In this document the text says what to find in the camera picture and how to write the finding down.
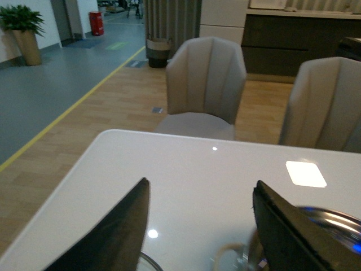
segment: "upholstered chair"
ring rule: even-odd
[[[361,62],[304,62],[296,76],[280,145],[361,152]]]
[[[166,67],[168,115],[155,132],[233,140],[245,80],[239,44],[186,41]]]

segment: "plant pot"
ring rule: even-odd
[[[17,45],[28,66],[40,65],[41,57],[34,32],[13,30]]]

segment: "gray curtain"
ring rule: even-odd
[[[144,0],[146,39],[171,39],[169,58],[190,38],[199,37],[202,0]]]

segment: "dark cabinet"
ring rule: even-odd
[[[295,76],[303,62],[335,56],[344,37],[361,37],[361,20],[247,15],[247,72]]]

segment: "green floor sign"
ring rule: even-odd
[[[116,42],[116,43],[113,43],[113,44],[109,45],[105,49],[106,50],[120,50],[120,49],[124,48],[124,46],[127,45],[128,43],[129,42],[123,42],[123,41]]]

